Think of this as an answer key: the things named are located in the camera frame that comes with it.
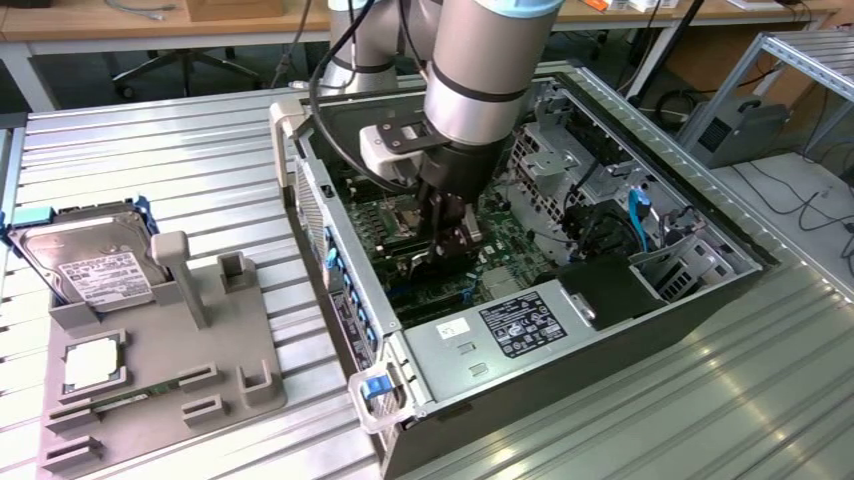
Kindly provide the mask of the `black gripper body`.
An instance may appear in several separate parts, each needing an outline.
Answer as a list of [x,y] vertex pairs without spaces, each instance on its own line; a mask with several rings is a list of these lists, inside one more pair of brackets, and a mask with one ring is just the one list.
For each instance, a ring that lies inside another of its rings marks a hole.
[[419,178],[439,192],[476,200],[484,191],[501,156],[501,141],[487,145],[457,142],[428,148]]

